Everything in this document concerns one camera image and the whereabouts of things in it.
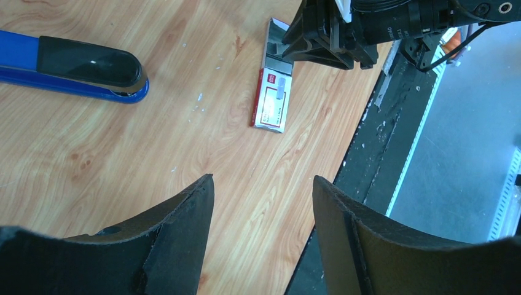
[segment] stapler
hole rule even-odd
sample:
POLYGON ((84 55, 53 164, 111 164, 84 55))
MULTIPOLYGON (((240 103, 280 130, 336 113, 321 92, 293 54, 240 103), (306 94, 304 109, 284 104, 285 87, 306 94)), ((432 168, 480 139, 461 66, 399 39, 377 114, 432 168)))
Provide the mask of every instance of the stapler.
POLYGON ((126 51, 2 30, 0 82, 119 103, 137 103, 149 89, 144 68, 126 51))

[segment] black cable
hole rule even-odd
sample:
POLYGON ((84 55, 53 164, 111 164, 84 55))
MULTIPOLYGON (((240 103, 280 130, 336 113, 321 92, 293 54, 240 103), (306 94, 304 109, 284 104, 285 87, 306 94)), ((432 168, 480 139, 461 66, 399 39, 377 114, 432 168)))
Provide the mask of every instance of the black cable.
POLYGON ((502 23, 487 23, 485 24, 484 26, 482 26, 481 28, 479 28, 476 32, 474 32, 472 35, 470 35, 467 39, 465 39, 465 41, 463 41, 460 45, 458 45, 456 48, 454 48, 451 52, 445 54, 444 57, 441 57, 440 59, 438 59, 437 61, 435 61, 434 63, 431 63, 429 66, 426 66, 425 68, 421 68, 420 67, 420 63, 418 63, 416 65, 416 68, 420 71, 420 72, 424 72, 424 73, 427 73, 428 71, 434 69, 435 67, 441 65, 442 63, 444 63, 445 61, 447 61, 452 55, 456 54, 457 52, 459 52, 461 49, 463 49, 465 46, 469 45, 470 42, 472 42, 472 40, 474 40, 477 36, 479 36, 481 33, 483 33, 485 30, 487 29, 490 29, 492 28, 493 26, 498 26, 498 25, 502 25, 502 23))

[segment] wood grain surface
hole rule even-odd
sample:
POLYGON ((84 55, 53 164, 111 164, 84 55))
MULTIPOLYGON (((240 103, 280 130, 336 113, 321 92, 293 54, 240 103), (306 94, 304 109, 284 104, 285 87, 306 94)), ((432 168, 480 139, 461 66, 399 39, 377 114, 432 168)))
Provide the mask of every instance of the wood grain surface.
POLYGON ((127 50, 151 80, 133 105, 0 84, 0 224, 94 234, 213 173, 199 293, 282 294, 313 227, 312 177, 333 180, 384 60, 296 63, 286 132, 249 127, 267 20, 299 4, 0 0, 0 29, 127 50))

